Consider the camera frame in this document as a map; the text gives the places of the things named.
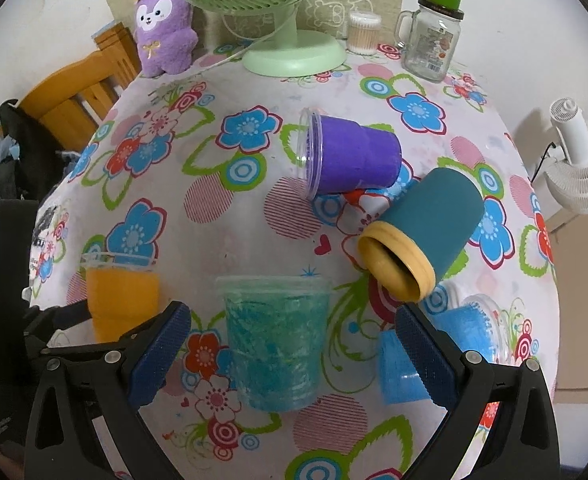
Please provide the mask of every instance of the blue gripper pad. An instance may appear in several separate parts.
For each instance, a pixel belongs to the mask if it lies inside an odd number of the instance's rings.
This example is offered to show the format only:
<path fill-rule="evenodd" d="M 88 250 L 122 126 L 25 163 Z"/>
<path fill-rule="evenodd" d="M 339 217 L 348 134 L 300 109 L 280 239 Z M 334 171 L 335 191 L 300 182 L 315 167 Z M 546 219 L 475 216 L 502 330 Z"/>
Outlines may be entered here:
<path fill-rule="evenodd" d="M 154 400 L 191 326 L 190 309 L 181 303 L 132 369 L 128 402 L 134 410 Z"/>
<path fill-rule="evenodd" d="M 395 329 L 434 404 L 452 410 L 458 400 L 454 370 L 421 323 L 404 305 L 396 311 Z"/>

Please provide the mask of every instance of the glittery teal cup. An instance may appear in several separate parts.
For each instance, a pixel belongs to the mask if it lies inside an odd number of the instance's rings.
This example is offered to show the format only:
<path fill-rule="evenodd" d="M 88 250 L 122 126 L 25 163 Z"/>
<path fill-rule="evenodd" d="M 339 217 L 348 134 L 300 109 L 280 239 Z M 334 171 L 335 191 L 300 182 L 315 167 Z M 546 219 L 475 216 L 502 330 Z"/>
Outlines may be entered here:
<path fill-rule="evenodd" d="M 242 402 L 290 412 L 316 400 L 321 378 L 330 285 L 322 278 L 226 276 L 232 376 Z"/>

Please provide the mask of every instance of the tablecloth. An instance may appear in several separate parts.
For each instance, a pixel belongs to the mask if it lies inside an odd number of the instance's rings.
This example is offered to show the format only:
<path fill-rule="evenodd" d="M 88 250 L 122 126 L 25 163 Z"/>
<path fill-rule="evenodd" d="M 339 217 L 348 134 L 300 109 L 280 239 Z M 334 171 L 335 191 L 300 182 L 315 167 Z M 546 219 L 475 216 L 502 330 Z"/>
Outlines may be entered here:
<path fill-rule="evenodd" d="M 437 313 L 471 294 L 489 296 L 510 363 L 538 359 L 553 392 L 559 312 L 548 232 L 516 147 L 468 70 L 457 66 L 442 84 L 425 82 L 382 44 L 374 56 L 350 54 L 313 76 L 262 77 L 235 60 L 202 72 L 238 48 L 223 45 L 180 76 L 136 79 L 40 210 L 49 227 L 32 304 L 83 298 L 81 254 L 115 251 L 156 257 L 164 297 L 192 309 L 167 385 L 140 410 L 178 471 L 203 480 L 393 480 L 407 470 L 444 410 L 429 400 L 382 402 L 376 337 L 391 327 L 398 302 L 363 269 L 356 240 L 437 166 L 467 175 L 485 213 L 423 308 Z M 302 200 L 294 142 L 304 107 L 397 134 L 403 165 L 396 183 Z M 230 274 L 331 280 L 324 380 L 312 406 L 262 413 L 239 402 L 213 285 Z M 52 344 L 91 340 L 84 324 Z M 488 405 L 459 478 L 471 470 L 495 412 Z M 109 455 L 127 478 L 119 457 Z"/>

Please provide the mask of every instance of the chair backrest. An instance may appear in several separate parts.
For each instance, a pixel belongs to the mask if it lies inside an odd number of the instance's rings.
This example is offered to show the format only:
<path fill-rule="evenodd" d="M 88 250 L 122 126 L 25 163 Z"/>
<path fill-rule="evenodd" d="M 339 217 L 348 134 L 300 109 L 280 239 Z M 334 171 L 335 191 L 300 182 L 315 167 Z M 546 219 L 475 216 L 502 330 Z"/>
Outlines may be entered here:
<path fill-rule="evenodd" d="M 125 90 L 140 72 L 136 44 L 121 23 L 94 41 L 98 51 L 50 75 L 19 104 L 66 150 L 83 150 L 98 127 L 82 102 L 102 121 L 118 99 L 110 79 Z"/>

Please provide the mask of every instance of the black cable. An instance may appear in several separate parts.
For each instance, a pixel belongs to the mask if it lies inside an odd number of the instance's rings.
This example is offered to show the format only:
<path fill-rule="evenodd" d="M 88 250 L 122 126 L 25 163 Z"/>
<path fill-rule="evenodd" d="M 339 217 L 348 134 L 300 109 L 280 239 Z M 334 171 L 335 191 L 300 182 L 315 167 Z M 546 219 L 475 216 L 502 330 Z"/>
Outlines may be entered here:
<path fill-rule="evenodd" d="M 550 142 L 548 144 L 548 146 L 545 148 L 545 152 L 543 153 L 543 156 L 540 158 L 540 162 L 538 164 L 538 168 L 536 168 L 536 171 L 534 172 L 534 176 L 532 178 L 530 178 L 530 184 L 534 183 L 534 180 L 536 179 L 536 176 L 538 175 L 538 172 L 540 171 L 541 166 L 543 165 L 543 161 L 545 160 L 546 156 L 548 156 L 548 152 L 550 148 L 555 148 L 556 145 L 554 142 Z"/>

